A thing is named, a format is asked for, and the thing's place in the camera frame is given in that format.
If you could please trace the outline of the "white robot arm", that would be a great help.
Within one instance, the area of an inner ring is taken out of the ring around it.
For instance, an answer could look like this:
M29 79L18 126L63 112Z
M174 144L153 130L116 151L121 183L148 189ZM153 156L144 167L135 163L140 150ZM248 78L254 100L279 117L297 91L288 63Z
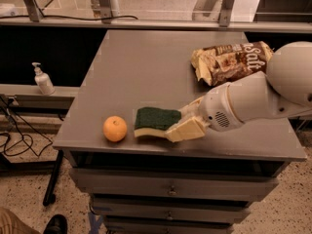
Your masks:
M165 131L172 142L224 132L256 119L309 115L312 111L312 43L278 49L267 70L225 83L180 109L181 119Z

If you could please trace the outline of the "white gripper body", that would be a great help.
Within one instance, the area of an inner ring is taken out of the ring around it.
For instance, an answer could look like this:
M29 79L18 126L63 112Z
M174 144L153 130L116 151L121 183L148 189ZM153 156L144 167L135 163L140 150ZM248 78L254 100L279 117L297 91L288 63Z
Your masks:
M219 132L234 130L243 125L231 106L228 83L209 90L203 96L199 113L209 122L211 129Z

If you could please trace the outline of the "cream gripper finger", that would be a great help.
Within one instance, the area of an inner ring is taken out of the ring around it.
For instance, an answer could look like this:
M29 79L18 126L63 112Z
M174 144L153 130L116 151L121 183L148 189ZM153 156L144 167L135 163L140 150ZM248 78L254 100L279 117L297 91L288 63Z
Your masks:
M183 120L191 118L193 116L199 115L199 105L202 101L202 97L198 97L197 99L193 100L192 102L188 103L187 105L183 106L179 112L181 114L181 118Z
M172 125L165 131L165 137L171 142L179 142L203 137L206 130L207 122L201 117L193 116L181 123Z

